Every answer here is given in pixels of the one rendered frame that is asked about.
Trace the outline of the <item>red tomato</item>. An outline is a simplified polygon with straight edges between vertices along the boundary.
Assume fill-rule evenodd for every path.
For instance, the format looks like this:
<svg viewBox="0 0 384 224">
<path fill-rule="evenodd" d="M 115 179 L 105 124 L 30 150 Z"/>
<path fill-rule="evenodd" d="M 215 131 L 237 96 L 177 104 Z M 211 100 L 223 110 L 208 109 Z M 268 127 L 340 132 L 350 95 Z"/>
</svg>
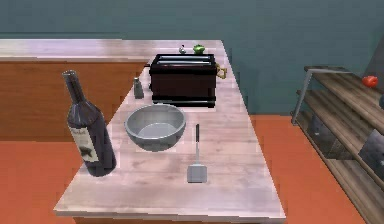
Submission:
<svg viewBox="0 0 384 224">
<path fill-rule="evenodd" d="M 378 84 L 378 78 L 376 76 L 366 76 L 362 79 L 362 83 L 369 88 L 374 88 Z"/>
</svg>

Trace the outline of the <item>grey box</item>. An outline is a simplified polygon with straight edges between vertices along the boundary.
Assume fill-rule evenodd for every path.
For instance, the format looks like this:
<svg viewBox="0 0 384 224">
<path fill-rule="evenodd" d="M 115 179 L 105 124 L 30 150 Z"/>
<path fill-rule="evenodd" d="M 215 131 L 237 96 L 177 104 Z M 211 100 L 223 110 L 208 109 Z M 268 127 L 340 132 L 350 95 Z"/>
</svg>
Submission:
<svg viewBox="0 0 384 224">
<path fill-rule="evenodd" d="M 358 155 L 384 181 L 384 136 L 374 129 Z"/>
</svg>

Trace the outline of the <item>dark wine bottle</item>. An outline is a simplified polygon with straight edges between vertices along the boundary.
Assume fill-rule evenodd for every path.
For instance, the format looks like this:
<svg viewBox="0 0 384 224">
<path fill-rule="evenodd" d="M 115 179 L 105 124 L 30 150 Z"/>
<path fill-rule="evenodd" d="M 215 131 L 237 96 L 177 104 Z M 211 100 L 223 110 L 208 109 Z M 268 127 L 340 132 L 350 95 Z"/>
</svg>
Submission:
<svg viewBox="0 0 384 224">
<path fill-rule="evenodd" d="M 72 104 L 67 115 L 69 131 L 80 156 L 94 177 L 111 173 L 116 167 L 116 157 L 102 112 L 86 99 L 77 73 L 62 73 Z"/>
</svg>

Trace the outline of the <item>grey metal bowl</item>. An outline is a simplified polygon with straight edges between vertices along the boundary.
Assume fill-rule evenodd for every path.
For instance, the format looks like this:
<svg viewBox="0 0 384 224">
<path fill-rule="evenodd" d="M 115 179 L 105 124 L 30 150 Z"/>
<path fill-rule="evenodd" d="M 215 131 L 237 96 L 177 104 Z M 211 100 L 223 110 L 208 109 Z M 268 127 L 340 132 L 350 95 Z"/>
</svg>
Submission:
<svg viewBox="0 0 384 224">
<path fill-rule="evenodd" d="M 124 122 L 129 138 L 140 148 L 149 152 L 166 151 L 182 137 L 185 114 L 168 104 L 153 104 L 133 111 Z"/>
</svg>

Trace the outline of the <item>wooden kitchen counter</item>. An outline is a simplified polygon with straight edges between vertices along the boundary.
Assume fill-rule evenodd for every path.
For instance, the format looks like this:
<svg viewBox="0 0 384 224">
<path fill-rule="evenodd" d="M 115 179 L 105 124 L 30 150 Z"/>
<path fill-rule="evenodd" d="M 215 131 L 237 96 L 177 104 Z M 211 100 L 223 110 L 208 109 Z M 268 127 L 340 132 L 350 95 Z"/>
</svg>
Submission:
<svg viewBox="0 0 384 224">
<path fill-rule="evenodd" d="M 234 75 L 218 80 L 216 97 L 213 109 L 186 109 L 180 141 L 151 153 L 134 144 L 123 125 L 151 99 L 127 95 L 108 126 L 116 169 L 101 178 L 79 169 L 56 204 L 56 214 L 80 224 L 135 219 L 283 224 L 284 210 Z M 187 168 L 196 158 L 197 124 L 206 183 L 187 182 Z"/>
</svg>

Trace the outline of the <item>grey metal spatula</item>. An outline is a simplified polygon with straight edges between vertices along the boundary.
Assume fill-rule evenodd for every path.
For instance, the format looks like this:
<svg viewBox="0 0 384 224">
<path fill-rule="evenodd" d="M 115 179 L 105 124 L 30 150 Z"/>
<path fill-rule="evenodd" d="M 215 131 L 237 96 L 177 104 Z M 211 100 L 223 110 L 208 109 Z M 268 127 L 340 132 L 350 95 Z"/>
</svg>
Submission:
<svg viewBox="0 0 384 224">
<path fill-rule="evenodd" d="M 195 126 L 195 162 L 192 165 L 189 165 L 187 168 L 187 182 L 188 183 L 206 183 L 207 182 L 207 167 L 200 163 L 200 150 L 199 150 L 199 141 L 200 141 L 200 125 Z"/>
</svg>

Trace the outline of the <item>wooden shelf unit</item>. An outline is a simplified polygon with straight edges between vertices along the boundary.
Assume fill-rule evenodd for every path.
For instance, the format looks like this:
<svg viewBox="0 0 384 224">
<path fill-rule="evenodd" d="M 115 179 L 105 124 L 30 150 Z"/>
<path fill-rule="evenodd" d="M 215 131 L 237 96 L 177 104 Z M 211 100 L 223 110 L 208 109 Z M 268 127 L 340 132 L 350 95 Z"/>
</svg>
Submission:
<svg viewBox="0 0 384 224">
<path fill-rule="evenodd" d="M 384 136 L 384 94 L 343 67 L 306 66 L 291 112 L 366 224 L 384 224 L 384 181 L 358 155 L 371 132 Z"/>
</svg>

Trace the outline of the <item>grey pepper shaker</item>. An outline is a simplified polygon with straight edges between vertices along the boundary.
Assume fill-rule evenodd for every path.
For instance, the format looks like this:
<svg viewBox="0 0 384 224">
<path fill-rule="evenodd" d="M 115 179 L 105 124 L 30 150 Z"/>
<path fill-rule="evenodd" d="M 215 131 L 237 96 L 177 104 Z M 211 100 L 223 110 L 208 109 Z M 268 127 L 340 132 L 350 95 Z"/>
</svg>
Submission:
<svg viewBox="0 0 384 224">
<path fill-rule="evenodd" d="M 133 88 L 134 88 L 134 97 L 136 99 L 142 99 L 144 97 L 144 92 L 143 92 L 142 84 L 138 77 L 134 78 Z"/>
</svg>

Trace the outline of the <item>black toaster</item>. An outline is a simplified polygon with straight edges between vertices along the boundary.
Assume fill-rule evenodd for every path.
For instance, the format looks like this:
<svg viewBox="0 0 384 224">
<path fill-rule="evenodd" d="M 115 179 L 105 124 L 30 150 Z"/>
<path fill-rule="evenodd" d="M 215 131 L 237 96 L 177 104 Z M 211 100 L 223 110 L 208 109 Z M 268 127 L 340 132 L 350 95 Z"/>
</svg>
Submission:
<svg viewBox="0 0 384 224">
<path fill-rule="evenodd" d="M 213 54 L 157 54 L 149 74 L 154 103 L 215 106 L 217 68 Z"/>
</svg>

